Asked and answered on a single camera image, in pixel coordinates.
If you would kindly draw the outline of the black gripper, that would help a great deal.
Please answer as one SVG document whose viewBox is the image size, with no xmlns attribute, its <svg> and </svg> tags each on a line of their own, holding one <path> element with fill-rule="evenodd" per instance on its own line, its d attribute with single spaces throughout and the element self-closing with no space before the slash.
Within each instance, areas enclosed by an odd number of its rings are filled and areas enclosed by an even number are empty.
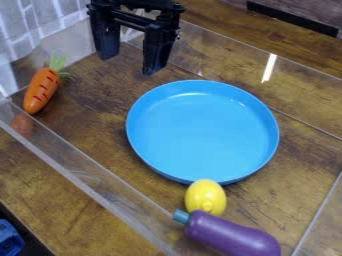
<svg viewBox="0 0 342 256">
<path fill-rule="evenodd" d="M 97 56 L 118 53 L 120 26 L 144 31 L 142 74 L 150 76 L 167 65 L 184 7 L 173 0 L 89 0 L 86 4 Z"/>
</svg>

